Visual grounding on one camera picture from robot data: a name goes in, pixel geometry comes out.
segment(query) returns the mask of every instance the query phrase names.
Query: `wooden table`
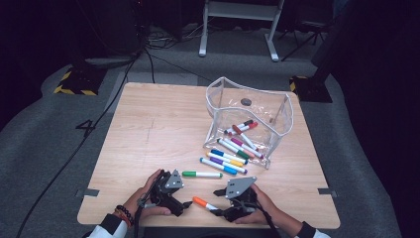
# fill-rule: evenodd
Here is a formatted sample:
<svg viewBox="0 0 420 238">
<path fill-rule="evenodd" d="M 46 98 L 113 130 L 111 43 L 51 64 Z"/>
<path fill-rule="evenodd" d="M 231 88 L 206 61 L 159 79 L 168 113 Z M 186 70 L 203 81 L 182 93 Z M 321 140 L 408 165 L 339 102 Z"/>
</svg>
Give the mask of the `wooden table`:
<svg viewBox="0 0 420 238">
<path fill-rule="evenodd" d="M 85 196 L 78 221 L 98 224 L 106 213 L 122 204 L 157 169 L 215 172 L 199 163 L 208 149 L 203 148 L 212 118 L 206 108 L 206 87 L 127 83 L 118 103 L 89 187 L 97 196 Z M 290 93 L 294 125 L 271 155 L 269 170 L 246 165 L 247 177 L 275 204 L 298 220 L 318 228 L 338 228 L 340 219 L 331 194 L 319 194 L 327 188 L 298 98 Z M 242 178 L 224 174 L 220 179 L 182 178 L 185 187 L 173 196 L 180 202 L 196 195 L 225 209 L 229 200 L 213 194 L 226 187 L 227 180 Z M 235 225 L 216 217 L 203 207 L 192 204 L 179 216 L 153 216 L 143 226 L 253 227 Z"/>
</svg>

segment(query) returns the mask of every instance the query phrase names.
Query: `red marker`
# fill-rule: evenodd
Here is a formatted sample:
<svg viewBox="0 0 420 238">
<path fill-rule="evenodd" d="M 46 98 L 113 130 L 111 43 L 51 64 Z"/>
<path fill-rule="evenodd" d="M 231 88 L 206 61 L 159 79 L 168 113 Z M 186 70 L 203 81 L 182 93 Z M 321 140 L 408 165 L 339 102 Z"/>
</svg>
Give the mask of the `red marker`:
<svg viewBox="0 0 420 238">
<path fill-rule="evenodd" d="M 259 123 L 258 122 L 253 122 L 253 123 L 251 123 L 251 124 L 249 124 L 248 126 L 245 126 L 245 127 L 238 127 L 242 132 L 245 132 L 245 131 L 247 131 L 247 130 L 249 130 L 249 129 L 253 129 L 254 127 L 256 127 L 256 126 L 258 126 L 259 125 Z M 238 134 L 235 130 L 233 131 L 233 132 L 229 132 L 228 133 L 229 134 L 229 136 L 233 136 L 233 135 L 236 135 L 236 134 Z"/>
<path fill-rule="evenodd" d="M 244 141 L 246 141 L 246 142 L 247 142 L 247 144 L 248 144 L 251 148 L 253 148 L 254 150 L 256 150 L 256 149 L 257 149 L 257 147 L 254 145 L 254 143 L 252 143 L 252 142 L 250 141 L 250 139 L 248 139 L 248 137 L 247 137 L 244 133 L 242 133 L 241 129 L 239 129 L 236 125 L 233 125 L 233 126 L 232 126 L 232 128 L 236 131 L 236 133 L 238 133 L 238 135 L 240 135 L 240 136 L 242 137 L 242 139 L 244 139 Z"/>
<path fill-rule="evenodd" d="M 242 127 L 248 126 L 248 125 L 253 124 L 253 123 L 254 123 L 254 121 L 253 121 L 253 120 L 248 120 L 248 121 L 246 121 L 246 122 L 244 122 L 244 123 L 242 123 L 242 124 L 238 125 L 238 127 L 239 127 L 239 128 L 242 128 Z M 233 131 L 234 131 L 234 129 L 229 128 L 228 130 L 225 130 L 225 131 L 224 131 L 224 133 L 225 133 L 225 134 L 230 134 L 230 133 L 232 133 Z"/>
</svg>

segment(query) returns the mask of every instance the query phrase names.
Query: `metal bracket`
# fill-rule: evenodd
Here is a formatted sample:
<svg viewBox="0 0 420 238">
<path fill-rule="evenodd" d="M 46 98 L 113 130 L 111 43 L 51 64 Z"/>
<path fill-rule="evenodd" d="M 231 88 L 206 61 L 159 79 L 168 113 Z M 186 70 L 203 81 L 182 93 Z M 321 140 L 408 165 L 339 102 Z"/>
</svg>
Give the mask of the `metal bracket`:
<svg viewBox="0 0 420 238">
<path fill-rule="evenodd" d="M 228 180 L 226 187 L 226 198 L 231 199 L 241 195 L 245 190 L 250 187 L 257 180 L 257 177 L 248 178 L 233 178 Z"/>
<path fill-rule="evenodd" d="M 165 185 L 166 188 L 183 188 L 184 184 L 182 182 L 181 176 L 179 175 L 178 170 L 174 170 L 170 178 L 167 180 Z"/>
</svg>

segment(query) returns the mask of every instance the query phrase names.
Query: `person's left hand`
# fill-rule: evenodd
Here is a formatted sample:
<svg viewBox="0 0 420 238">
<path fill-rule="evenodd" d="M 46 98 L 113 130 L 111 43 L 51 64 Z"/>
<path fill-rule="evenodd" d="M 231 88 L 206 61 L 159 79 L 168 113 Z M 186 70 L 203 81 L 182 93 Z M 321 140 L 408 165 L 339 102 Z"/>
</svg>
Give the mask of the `person's left hand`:
<svg viewBox="0 0 420 238">
<path fill-rule="evenodd" d="M 146 181 L 145 186 L 140 187 L 139 189 L 137 189 L 137 191 L 135 193 L 133 193 L 130 198 L 124 203 L 124 207 L 126 207 L 130 214 L 132 215 L 132 217 L 135 217 L 136 211 L 138 209 L 138 205 L 137 205 L 137 200 L 140 199 L 141 197 L 143 197 L 146 192 L 148 192 L 149 188 L 152 186 L 152 184 L 154 183 L 154 180 L 158 177 L 158 175 L 160 174 L 161 169 L 157 170 L 156 172 L 154 172 Z M 155 206 L 155 207 L 149 207 L 149 208 L 145 208 L 142 211 L 142 215 L 140 216 L 140 219 L 144 219 L 150 215 L 170 215 L 170 210 L 166 207 L 161 207 L 161 206 Z"/>
</svg>

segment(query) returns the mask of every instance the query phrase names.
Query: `hand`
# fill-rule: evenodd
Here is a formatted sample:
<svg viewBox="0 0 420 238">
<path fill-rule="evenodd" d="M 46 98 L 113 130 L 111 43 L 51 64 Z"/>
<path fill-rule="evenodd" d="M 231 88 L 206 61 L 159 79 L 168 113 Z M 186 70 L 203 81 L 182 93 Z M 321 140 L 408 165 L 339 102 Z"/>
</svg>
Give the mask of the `hand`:
<svg viewBox="0 0 420 238">
<path fill-rule="evenodd" d="M 146 194 L 146 192 L 148 192 L 148 190 L 154 183 L 154 180 L 160 174 L 160 171 L 161 170 L 157 170 L 156 172 L 154 172 L 146 181 L 145 186 L 137 189 L 137 191 L 133 193 L 130 196 L 130 198 L 123 204 L 124 207 L 126 207 L 130 211 L 130 214 L 132 215 L 133 218 L 135 217 L 137 208 L 139 207 L 137 205 L 137 200 L 143 197 Z M 160 207 L 160 206 L 145 208 L 142 211 L 142 215 L 140 216 L 140 219 L 142 220 L 150 215 L 170 215 L 170 210 L 166 207 Z"/>
<path fill-rule="evenodd" d="M 275 206 L 274 202 L 265 194 L 256 184 L 251 185 L 251 189 L 257 194 L 257 200 L 262 208 L 270 215 L 274 215 L 279 212 L 279 209 Z M 263 212 L 259 209 L 248 216 L 240 217 L 233 221 L 236 224 L 263 224 L 267 225 Z"/>
<path fill-rule="evenodd" d="M 251 185 L 251 189 L 253 189 L 257 194 L 257 201 L 262 206 L 270 216 L 272 223 L 276 226 L 285 231 L 289 236 L 295 237 L 297 233 L 299 233 L 300 229 L 302 229 L 302 222 L 296 220 L 292 216 L 288 215 L 284 211 L 280 210 L 274 202 L 268 197 L 265 192 L 260 190 L 260 188 L 255 185 L 254 183 Z M 258 209 L 257 211 L 251 213 L 248 216 L 240 217 L 233 221 L 236 224 L 267 224 L 265 216 L 263 213 Z"/>
</svg>

